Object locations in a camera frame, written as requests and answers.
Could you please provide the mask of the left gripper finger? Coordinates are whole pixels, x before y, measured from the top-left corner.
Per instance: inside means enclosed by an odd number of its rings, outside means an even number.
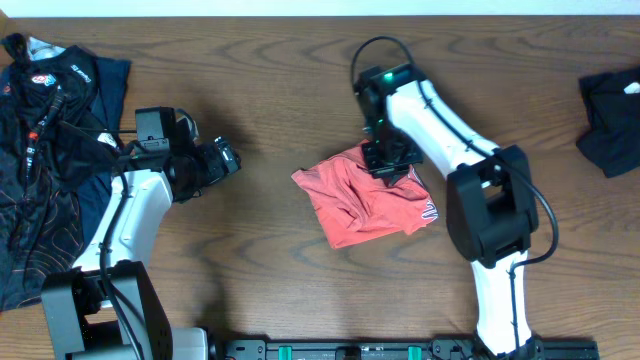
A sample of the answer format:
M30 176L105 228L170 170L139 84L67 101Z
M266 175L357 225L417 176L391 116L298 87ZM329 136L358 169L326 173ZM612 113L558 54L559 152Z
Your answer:
M187 190L187 191L183 191L183 192L177 192L174 195L174 201L176 203L180 203L183 204L189 200L192 199L196 199L199 198L203 195L203 190L202 189L194 189L194 190Z
M225 137L219 136L214 140L223 159L227 174L234 174L241 169L241 157L234 150Z

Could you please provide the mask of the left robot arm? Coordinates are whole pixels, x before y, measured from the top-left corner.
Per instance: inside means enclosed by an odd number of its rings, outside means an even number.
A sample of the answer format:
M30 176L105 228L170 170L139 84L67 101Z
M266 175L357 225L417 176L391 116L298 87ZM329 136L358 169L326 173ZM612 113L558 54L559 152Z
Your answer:
M139 109L135 121L135 139L104 154L115 175L91 242L68 271L43 283L57 359L207 360L216 353L206 329L170 324L146 266L171 206L238 172L241 159L224 137L200 142L181 109Z

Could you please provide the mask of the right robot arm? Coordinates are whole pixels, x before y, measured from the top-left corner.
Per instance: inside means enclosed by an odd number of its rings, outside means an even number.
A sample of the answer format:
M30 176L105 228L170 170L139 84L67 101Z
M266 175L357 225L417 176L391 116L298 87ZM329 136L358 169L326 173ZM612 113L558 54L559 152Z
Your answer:
M367 69L353 92L372 136L361 149L373 177L392 184L428 158L446 181L447 231L476 287L475 358L535 358L516 266L539 224L524 152L475 132L414 65Z

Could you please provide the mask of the red printed t-shirt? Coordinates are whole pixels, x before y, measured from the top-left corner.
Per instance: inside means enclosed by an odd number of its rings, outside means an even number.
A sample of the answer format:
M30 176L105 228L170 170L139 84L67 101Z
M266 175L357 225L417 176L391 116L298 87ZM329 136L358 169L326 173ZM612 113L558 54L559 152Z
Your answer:
M291 175L307 193L333 249L390 234L411 235L439 213L414 166L394 184L367 171L360 145Z

